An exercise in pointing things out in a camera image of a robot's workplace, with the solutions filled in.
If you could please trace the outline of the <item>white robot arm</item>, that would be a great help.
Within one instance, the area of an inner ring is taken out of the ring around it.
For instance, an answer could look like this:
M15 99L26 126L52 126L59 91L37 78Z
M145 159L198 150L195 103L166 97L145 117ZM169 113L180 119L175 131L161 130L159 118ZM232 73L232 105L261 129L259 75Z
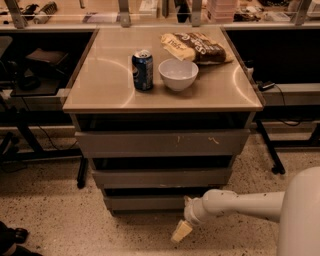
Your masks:
M320 256L320 168L299 172L280 192L211 189L200 198L187 197L171 240L178 243L211 217L234 213L277 222L277 256Z

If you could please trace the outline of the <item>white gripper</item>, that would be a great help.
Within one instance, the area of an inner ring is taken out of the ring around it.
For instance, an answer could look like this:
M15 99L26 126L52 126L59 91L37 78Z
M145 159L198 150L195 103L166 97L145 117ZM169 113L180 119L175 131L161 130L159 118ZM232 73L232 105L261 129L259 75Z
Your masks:
M184 208L185 220L178 222L171 236L171 241L179 243L192 232L192 226L202 225L212 216L224 216L227 213L227 200L229 198L229 191L217 189L208 190L202 197L186 197Z

